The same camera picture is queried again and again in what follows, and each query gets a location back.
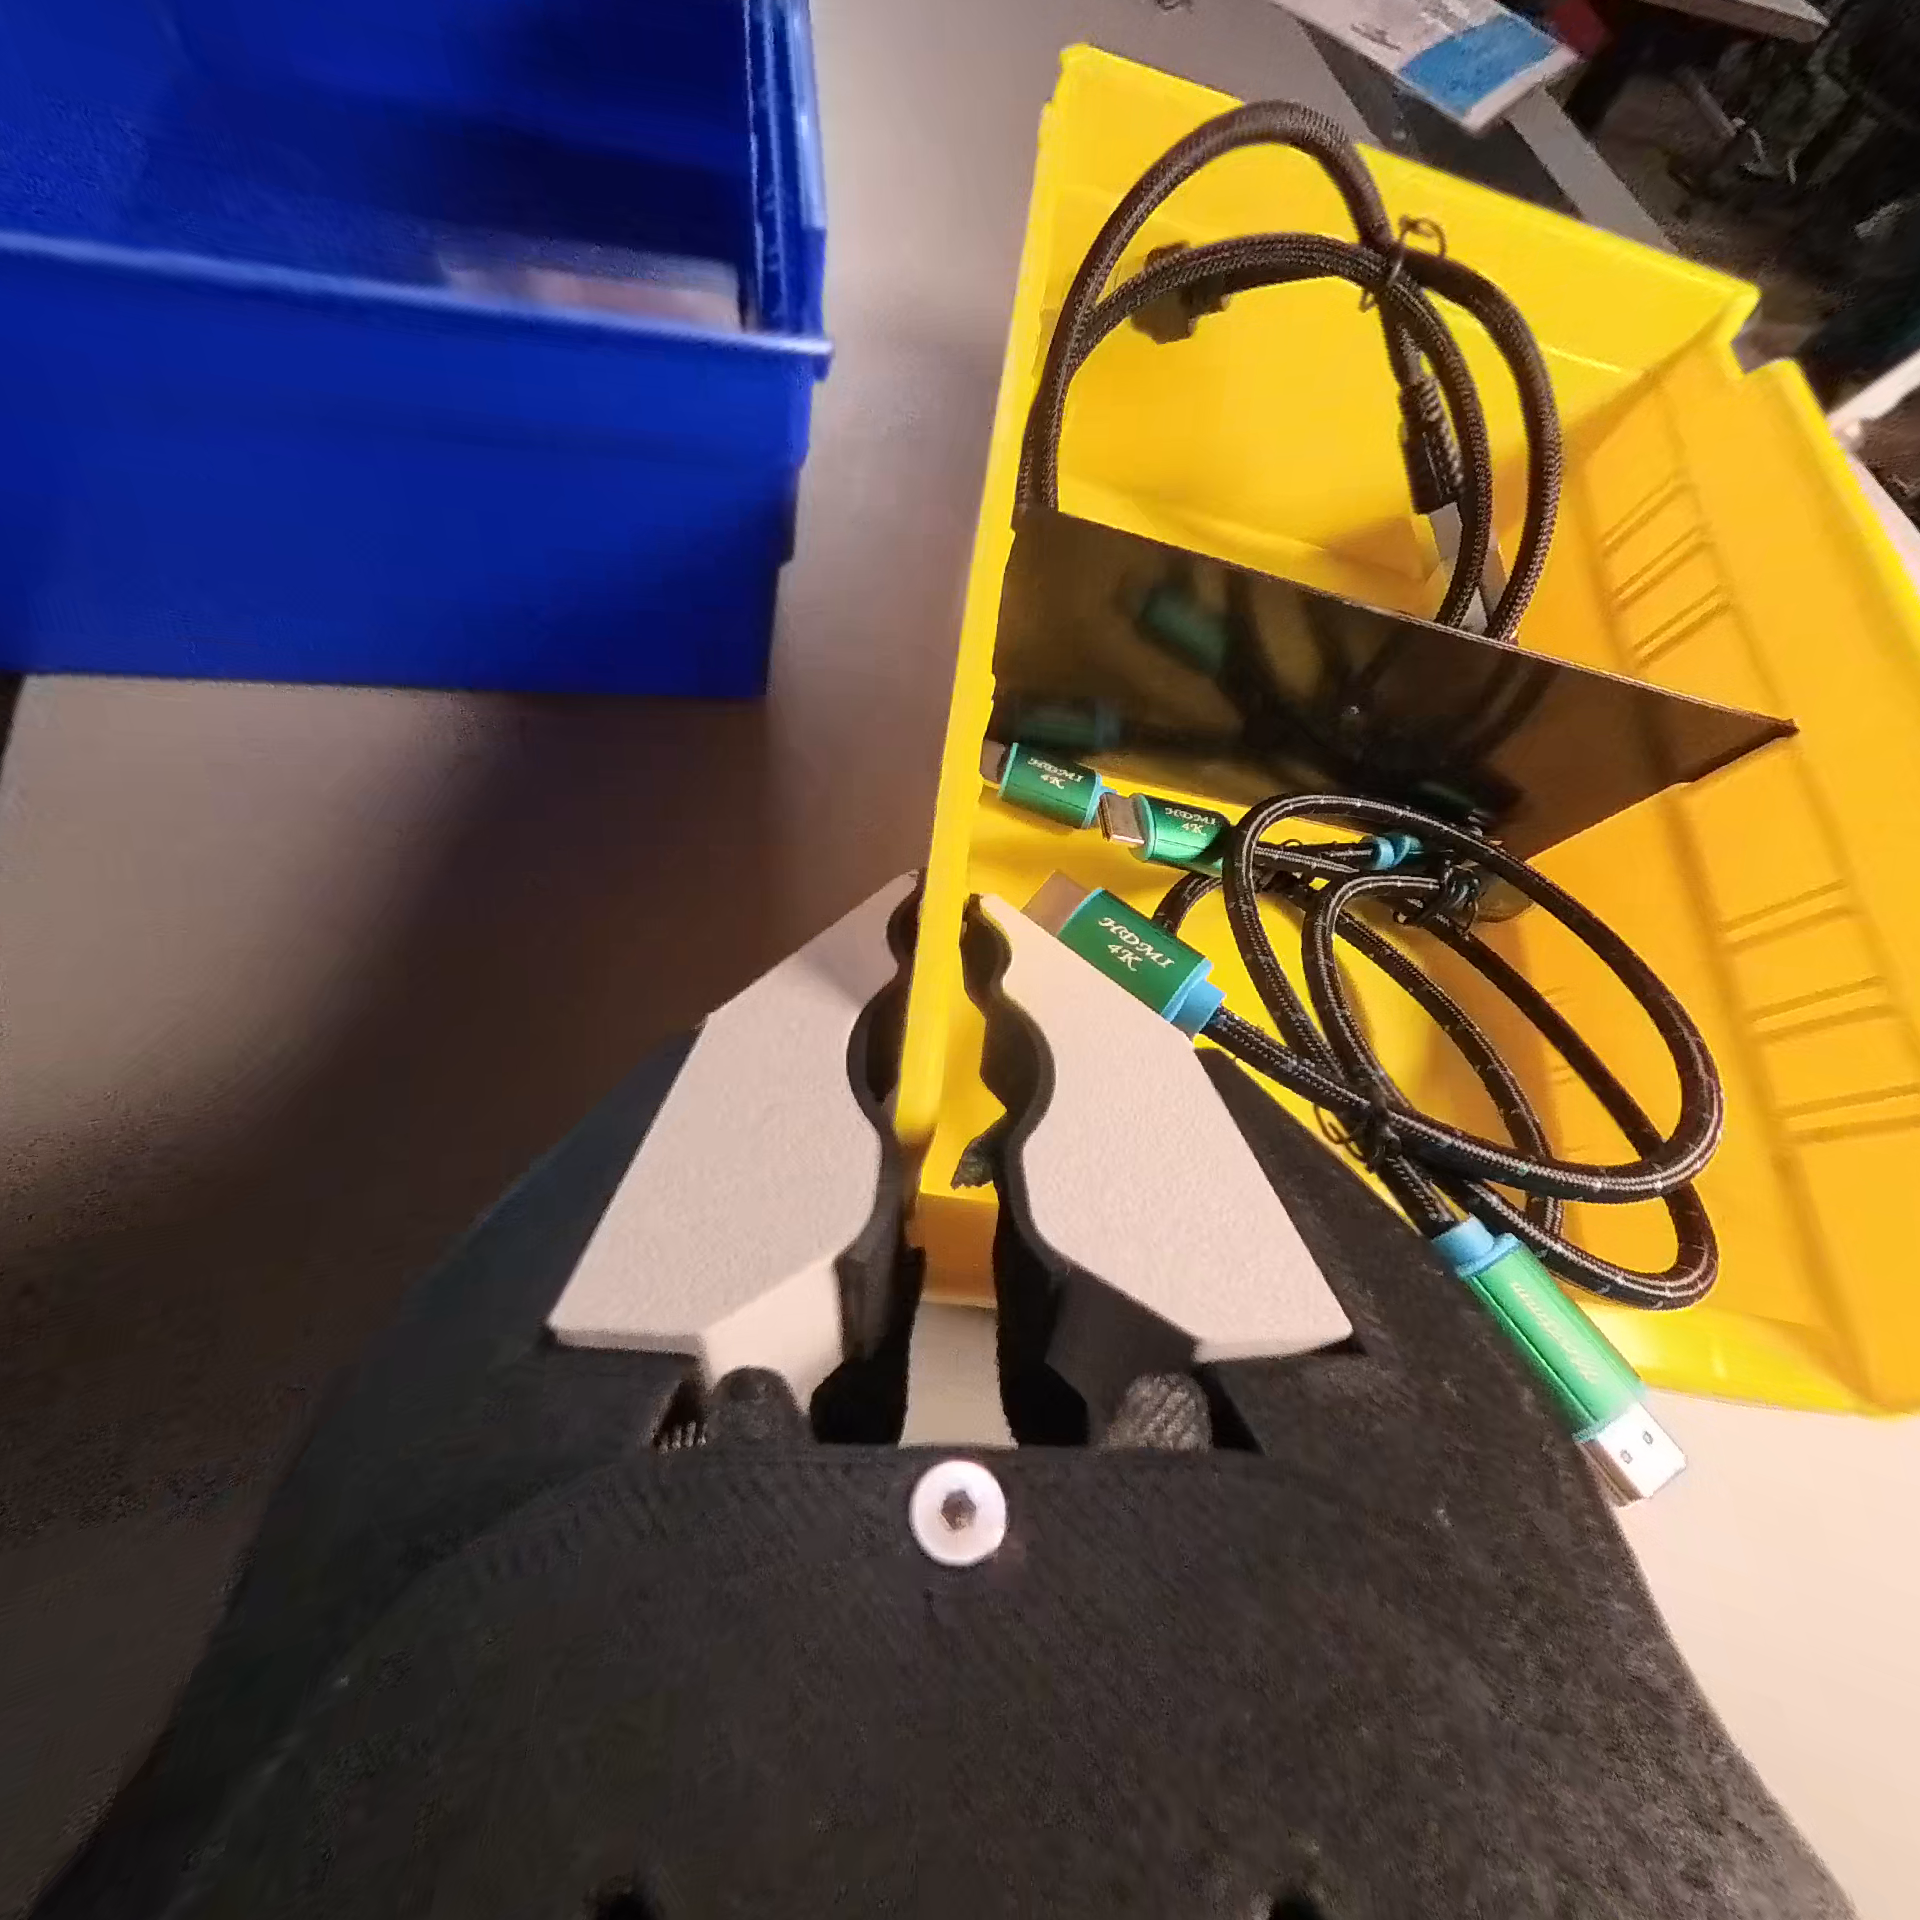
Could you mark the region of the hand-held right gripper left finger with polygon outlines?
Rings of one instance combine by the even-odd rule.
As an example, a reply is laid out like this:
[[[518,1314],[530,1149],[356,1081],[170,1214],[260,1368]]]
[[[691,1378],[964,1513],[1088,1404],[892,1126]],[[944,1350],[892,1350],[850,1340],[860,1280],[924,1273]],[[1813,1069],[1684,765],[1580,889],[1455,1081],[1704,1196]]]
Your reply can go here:
[[[898,1441],[922,1299],[895,1102],[922,875],[700,1024],[547,1315],[564,1347],[771,1373],[826,1441]]]

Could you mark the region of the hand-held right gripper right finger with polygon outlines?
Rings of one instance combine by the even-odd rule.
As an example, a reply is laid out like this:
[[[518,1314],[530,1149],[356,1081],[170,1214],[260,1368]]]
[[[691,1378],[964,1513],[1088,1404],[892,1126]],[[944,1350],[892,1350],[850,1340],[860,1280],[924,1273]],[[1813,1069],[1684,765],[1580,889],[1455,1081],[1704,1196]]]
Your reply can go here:
[[[999,1115],[960,1183],[997,1201],[1015,1441],[1096,1446],[1138,1379],[1213,1405],[1221,1368],[1347,1350],[1351,1314],[1197,1042],[1001,896],[971,901],[963,959]]]

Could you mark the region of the blue plastic bin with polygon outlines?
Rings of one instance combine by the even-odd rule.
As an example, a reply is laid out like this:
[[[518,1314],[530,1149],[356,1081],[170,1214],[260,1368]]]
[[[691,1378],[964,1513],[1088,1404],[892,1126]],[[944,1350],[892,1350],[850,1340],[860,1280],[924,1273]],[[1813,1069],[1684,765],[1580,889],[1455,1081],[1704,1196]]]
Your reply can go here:
[[[2,122],[6,675],[767,691],[806,3],[5,3]]]

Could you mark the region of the yellow plastic bin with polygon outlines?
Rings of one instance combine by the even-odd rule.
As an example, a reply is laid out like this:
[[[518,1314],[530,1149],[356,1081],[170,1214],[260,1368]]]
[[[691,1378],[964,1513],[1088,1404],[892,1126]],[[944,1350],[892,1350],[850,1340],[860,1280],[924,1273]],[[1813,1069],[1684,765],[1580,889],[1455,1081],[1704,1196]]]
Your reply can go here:
[[[1037,164],[959,635],[927,859],[933,954],[908,999],[896,1126],[920,1154],[938,1299],[993,1301],[997,1198],[952,1183],[993,1122],[959,962],[973,896],[1052,871],[1151,906],[1140,862],[986,796],[1027,405],[1096,229],[1227,92],[1093,46],[1063,53]],[[1743,370],[1736,280],[1403,156],[1395,218],[1434,221],[1501,284],[1548,361],[1568,476],[1525,639],[1563,660],[1786,717],[1792,736],[1544,858],[1699,1022],[1727,1087],[1700,1181],[1713,1294],[1592,1303],[1656,1386],[1915,1414],[1919,884],[1917,587],[1805,382]],[[1129,327],[1074,383],[1065,507],[1396,611],[1439,597],[1406,503],[1378,331],[1358,294],[1261,295],[1200,336]]]

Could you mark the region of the black bin divider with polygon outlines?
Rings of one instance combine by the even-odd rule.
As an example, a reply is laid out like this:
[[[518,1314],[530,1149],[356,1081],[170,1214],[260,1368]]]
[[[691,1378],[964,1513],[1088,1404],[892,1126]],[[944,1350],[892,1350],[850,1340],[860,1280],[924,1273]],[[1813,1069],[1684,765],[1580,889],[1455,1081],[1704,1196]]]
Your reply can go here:
[[[1405,804],[1521,856],[1791,740],[1556,660],[1070,515],[1017,515],[989,733],[1231,809]]]

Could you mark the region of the white paper sheet blue header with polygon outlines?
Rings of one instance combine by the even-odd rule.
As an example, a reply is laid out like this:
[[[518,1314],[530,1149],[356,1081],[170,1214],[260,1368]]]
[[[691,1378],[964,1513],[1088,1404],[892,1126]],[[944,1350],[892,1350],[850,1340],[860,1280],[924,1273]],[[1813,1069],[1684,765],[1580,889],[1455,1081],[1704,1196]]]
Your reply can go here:
[[[1497,1],[1282,1],[1467,132],[1486,132],[1579,67],[1579,52]]]

